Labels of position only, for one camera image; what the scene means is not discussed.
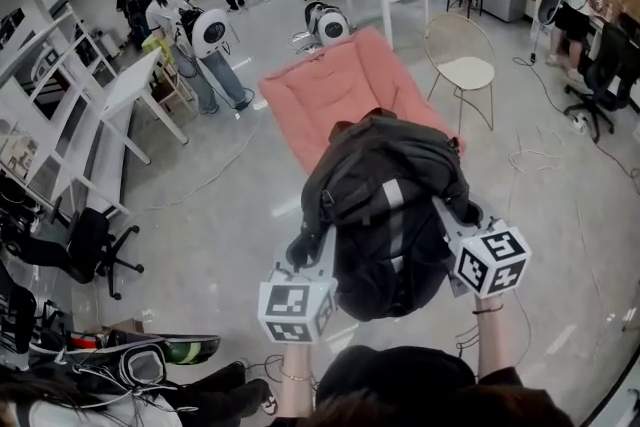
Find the white long table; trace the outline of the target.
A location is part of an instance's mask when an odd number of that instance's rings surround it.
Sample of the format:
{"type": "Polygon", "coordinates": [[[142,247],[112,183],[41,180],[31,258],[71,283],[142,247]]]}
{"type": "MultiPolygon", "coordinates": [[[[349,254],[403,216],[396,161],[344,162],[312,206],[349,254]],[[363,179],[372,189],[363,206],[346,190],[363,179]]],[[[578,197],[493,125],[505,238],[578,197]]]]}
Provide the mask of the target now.
{"type": "Polygon", "coordinates": [[[170,130],[177,140],[186,145],[188,137],[169,117],[160,104],[153,98],[149,84],[153,72],[162,57],[160,48],[154,49],[143,58],[129,66],[118,75],[113,87],[106,96],[104,106],[100,112],[100,120],[115,134],[115,136],[132,151],[144,164],[150,163],[149,156],[144,153],[127,135],[120,131],[111,121],[123,108],[133,105],[137,100],[143,100],[157,118],[170,130]]]}

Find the person's black shirt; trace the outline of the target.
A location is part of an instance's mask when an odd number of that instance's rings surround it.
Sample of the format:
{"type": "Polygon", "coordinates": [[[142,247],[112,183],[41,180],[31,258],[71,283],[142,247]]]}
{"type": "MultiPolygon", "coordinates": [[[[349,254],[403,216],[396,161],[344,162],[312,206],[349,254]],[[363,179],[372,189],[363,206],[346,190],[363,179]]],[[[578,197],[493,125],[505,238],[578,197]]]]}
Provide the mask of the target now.
{"type": "Polygon", "coordinates": [[[541,389],[514,367],[475,376],[441,350],[402,346],[343,350],[321,378],[306,417],[269,427],[574,427],[541,389]]]}

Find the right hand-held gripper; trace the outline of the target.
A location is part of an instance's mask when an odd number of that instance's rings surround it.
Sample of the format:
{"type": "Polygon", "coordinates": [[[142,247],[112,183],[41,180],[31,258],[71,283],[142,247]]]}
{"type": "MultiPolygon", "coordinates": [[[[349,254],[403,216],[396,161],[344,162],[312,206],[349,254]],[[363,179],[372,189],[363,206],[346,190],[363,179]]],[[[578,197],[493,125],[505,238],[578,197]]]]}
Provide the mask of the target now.
{"type": "Polygon", "coordinates": [[[452,254],[447,267],[453,295],[488,299],[517,288],[531,258],[520,230],[483,201],[468,201],[461,224],[445,200],[431,200],[452,254]]]}

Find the black backpack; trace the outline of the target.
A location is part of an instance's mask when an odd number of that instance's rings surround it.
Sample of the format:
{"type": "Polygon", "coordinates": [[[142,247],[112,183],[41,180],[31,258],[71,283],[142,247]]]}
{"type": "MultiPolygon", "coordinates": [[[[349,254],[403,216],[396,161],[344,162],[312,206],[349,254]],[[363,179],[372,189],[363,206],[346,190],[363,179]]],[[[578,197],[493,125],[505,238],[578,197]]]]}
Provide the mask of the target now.
{"type": "Polygon", "coordinates": [[[356,320],[406,316],[437,293],[451,252],[431,198],[463,221],[460,154],[458,137],[382,109],[334,125],[301,193],[300,234],[313,238],[312,264],[336,227],[338,303],[356,320]]]}

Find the person's left forearm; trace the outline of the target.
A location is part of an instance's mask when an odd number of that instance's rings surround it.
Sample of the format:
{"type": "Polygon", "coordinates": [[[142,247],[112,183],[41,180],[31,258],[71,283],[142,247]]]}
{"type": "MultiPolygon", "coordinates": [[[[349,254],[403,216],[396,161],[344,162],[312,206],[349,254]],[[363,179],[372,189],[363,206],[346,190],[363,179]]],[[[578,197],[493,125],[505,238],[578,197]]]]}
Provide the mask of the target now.
{"type": "Polygon", "coordinates": [[[311,346],[287,345],[281,374],[280,415],[285,418],[308,417],[313,411],[311,346]]]}

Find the black office chair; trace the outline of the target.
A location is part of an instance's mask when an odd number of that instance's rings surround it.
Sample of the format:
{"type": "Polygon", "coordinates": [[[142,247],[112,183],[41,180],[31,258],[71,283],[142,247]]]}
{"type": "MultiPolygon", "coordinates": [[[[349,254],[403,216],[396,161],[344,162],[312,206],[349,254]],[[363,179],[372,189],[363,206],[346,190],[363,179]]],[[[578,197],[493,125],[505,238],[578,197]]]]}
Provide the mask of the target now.
{"type": "Polygon", "coordinates": [[[65,249],[67,259],[62,269],[80,284],[93,282],[96,276],[106,277],[109,296],[119,301],[122,296],[115,287],[115,266],[121,265],[139,274],[144,273],[142,264],[131,264],[118,257],[118,252],[132,234],[140,228],[131,225],[116,238],[110,232],[109,219],[92,208],[75,211],[66,219],[59,211],[59,202],[54,205],[50,221],[58,221],[66,229],[65,249]]]}
{"type": "Polygon", "coordinates": [[[58,267],[46,211],[13,179],[0,172],[0,246],[23,262],[58,267]]]}
{"type": "Polygon", "coordinates": [[[609,133],[614,134],[615,124],[607,112],[626,108],[630,103],[631,90],[640,80],[640,47],[618,23],[604,24],[598,52],[587,66],[583,78],[586,92],[570,84],[564,87],[564,92],[575,96],[579,102],[566,107],[563,114],[588,112],[592,120],[592,140],[598,143],[601,137],[599,121],[603,121],[609,133]]]}

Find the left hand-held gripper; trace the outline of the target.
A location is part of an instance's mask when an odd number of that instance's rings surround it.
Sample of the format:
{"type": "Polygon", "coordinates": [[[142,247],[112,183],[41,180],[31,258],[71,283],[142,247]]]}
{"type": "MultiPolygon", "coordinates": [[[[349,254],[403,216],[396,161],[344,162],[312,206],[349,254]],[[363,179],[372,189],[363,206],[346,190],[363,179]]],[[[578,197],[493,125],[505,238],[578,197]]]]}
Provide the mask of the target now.
{"type": "MultiPolygon", "coordinates": [[[[336,312],[335,269],[337,229],[330,225],[310,269],[294,273],[280,262],[269,279],[260,283],[258,320],[274,343],[318,343],[336,312]]],[[[287,247],[287,262],[295,271],[305,268],[313,250],[313,238],[299,234],[287,247]]]]}

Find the person's right forearm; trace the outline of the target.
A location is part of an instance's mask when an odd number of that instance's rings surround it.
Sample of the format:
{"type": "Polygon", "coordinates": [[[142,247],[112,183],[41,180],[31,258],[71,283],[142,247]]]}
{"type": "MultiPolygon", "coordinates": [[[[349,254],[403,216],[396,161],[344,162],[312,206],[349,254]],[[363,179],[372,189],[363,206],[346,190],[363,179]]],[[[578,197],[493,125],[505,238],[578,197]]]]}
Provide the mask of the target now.
{"type": "MultiPolygon", "coordinates": [[[[503,304],[500,296],[475,298],[475,309],[495,308],[503,304]]],[[[478,326],[478,372],[485,378],[494,372],[515,367],[516,360],[509,348],[504,308],[496,313],[475,316],[478,326]]]]}

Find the light wooden chair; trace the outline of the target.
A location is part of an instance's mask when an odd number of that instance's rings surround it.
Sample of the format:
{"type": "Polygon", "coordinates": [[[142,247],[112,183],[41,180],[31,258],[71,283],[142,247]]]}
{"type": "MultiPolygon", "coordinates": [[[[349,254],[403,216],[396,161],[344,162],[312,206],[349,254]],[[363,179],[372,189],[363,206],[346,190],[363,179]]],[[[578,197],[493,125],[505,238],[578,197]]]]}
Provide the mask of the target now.
{"type": "Polygon", "coordinates": [[[171,100],[179,100],[188,110],[194,111],[194,95],[179,73],[166,41],[149,35],[142,43],[142,50],[144,54],[159,51],[159,58],[150,81],[152,97],[168,113],[171,112],[169,106],[171,100]]]}

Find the white shelf rack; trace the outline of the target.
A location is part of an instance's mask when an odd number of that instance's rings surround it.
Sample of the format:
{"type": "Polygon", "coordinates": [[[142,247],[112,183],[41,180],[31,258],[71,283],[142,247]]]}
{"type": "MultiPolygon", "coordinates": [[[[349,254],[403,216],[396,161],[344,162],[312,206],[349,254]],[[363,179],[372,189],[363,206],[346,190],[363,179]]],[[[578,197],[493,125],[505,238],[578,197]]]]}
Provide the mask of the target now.
{"type": "Polygon", "coordinates": [[[23,24],[0,56],[0,170],[40,201],[107,216],[122,199],[131,106],[101,111],[118,73],[70,5],[48,26],[23,24]]]}

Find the black open pod case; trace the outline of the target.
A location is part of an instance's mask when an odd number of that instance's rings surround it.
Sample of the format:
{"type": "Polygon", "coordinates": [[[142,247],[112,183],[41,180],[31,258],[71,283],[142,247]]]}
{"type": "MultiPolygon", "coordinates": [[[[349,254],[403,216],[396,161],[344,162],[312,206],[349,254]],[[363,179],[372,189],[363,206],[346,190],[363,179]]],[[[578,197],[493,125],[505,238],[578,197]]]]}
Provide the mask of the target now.
{"type": "Polygon", "coordinates": [[[169,365],[192,366],[219,349],[217,335],[152,334],[112,329],[101,334],[47,331],[29,345],[28,367],[50,372],[98,392],[124,391],[167,382],[169,365]]]}

